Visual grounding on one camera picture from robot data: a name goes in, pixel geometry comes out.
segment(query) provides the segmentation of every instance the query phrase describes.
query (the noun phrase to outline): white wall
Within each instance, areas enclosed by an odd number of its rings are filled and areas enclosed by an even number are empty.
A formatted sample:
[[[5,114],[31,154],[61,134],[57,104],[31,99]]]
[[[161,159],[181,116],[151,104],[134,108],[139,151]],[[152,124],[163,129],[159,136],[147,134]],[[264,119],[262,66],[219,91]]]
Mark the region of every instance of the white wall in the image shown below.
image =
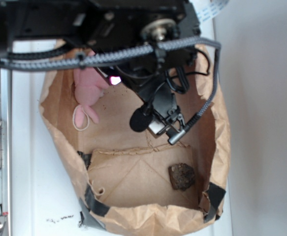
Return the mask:
[[[287,0],[231,0],[216,19],[232,132],[234,236],[287,235]]]

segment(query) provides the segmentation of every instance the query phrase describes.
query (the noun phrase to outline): white surface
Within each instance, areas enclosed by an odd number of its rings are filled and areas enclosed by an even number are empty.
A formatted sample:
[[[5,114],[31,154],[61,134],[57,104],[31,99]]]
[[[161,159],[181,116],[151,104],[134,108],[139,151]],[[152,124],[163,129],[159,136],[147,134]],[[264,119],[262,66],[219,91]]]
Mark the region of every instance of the white surface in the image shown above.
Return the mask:
[[[204,35],[213,36],[212,23]],[[23,51],[52,48],[53,42],[22,43]],[[78,228],[80,206],[51,136],[38,112],[44,73],[13,72],[12,92],[12,235],[113,235]],[[193,236],[231,236],[229,195],[224,214],[213,226]]]
[[[235,236],[287,235],[287,0],[231,0],[216,20],[232,133]]]

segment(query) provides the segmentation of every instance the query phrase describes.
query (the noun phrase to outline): microphone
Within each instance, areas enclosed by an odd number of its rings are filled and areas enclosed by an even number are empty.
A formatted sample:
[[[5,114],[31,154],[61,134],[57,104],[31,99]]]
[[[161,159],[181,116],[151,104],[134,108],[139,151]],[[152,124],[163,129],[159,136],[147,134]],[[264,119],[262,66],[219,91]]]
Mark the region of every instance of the microphone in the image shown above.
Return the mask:
[[[130,119],[130,127],[135,132],[142,132],[149,127],[153,120],[151,105],[145,103],[134,111]]]

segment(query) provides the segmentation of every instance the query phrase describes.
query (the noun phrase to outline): cable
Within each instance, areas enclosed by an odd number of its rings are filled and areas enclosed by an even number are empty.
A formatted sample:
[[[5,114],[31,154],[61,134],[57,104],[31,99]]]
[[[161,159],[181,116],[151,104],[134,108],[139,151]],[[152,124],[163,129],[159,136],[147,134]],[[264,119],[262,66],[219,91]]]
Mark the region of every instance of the cable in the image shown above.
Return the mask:
[[[211,94],[208,98],[208,100],[203,104],[199,112],[195,113],[192,118],[186,123],[184,126],[183,130],[180,131],[179,133],[172,135],[169,139],[168,142],[171,145],[174,145],[177,143],[196,123],[197,121],[202,117],[204,112],[208,109],[210,106],[216,92],[217,92],[217,87],[218,87],[218,68],[219,68],[219,61],[220,61],[220,51],[221,51],[221,44],[219,42],[215,42],[209,39],[201,39],[202,44],[211,46],[215,48],[215,57],[214,57],[214,67],[213,67],[213,86],[212,86],[212,91]]]
[[[216,47],[215,56],[214,56],[214,67],[213,67],[213,86],[212,92],[208,98],[208,100],[203,104],[202,108],[197,112],[186,124],[184,127],[184,131],[187,133],[191,127],[202,117],[203,113],[208,109],[210,106],[218,87],[218,68],[219,68],[219,61],[220,61],[220,49],[221,46]]]
[[[183,39],[176,39],[167,42],[158,43],[158,47],[165,51],[174,51],[186,47],[193,47],[195,44],[206,44],[212,47],[220,47],[220,43],[210,39],[193,36]],[[134,48],[119,50],[116,52],[96,54],[92,57],[84,59],[62,59],[46,62],[10,62],[8,60],[0,60],[0,68],[19,70],[19,71],[50,71],[74,69],[79,67],[105,67],[116,65],[132,58],[148,55],[154,51],[151,45],[143,45]]]
[[[37,52],[37,53],[8,53],[7,58],[10,60],[40,60],[54,58],[60,55],[63,55],[71,51],[73,47],[69,44],[64,44],[63,46],[46,51],[46,52]]]

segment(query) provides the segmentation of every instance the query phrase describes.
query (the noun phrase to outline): black tape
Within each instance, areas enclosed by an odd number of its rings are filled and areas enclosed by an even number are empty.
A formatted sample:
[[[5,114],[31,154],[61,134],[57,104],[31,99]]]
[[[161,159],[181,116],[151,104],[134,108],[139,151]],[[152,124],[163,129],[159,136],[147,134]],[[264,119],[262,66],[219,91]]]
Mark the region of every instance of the black tape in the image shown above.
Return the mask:
[[[210,183],[209,189],[206,193],[209,196],[211,205],[209,213],[204,217],[204,223],[211,221],[213,218],[219,219],[219,217],[217,216],[217,210],[225,196],[226,191],[223,188],[217,186],[216,184]]]
[[[96,228],[99,230],[106,230],[105,229],[105,225],[96,220],[89,212],[89,210],[87,209],[87,207],[85,206],[84,202],[82,201],[82,199],[79,199],[79,204],[81,206],[82,209],[82,214],[81,214],[81,224],[92,227],[92,228]]]
[[[85,163],[85,166],[86,166],[86,169],[89,168],[90,164],[91,164],[91,157],[92,157],[92,154],[84,154],[83,152],[81,151],[78,151],[78,154],[79,156],[83,159],[84,163]]]
[[[96,215],[105,216],[109,211],[109,206],[99,202],[95,199],[91,187],[88,185],[85,191],[85,201],[88,204],[89,209]]]

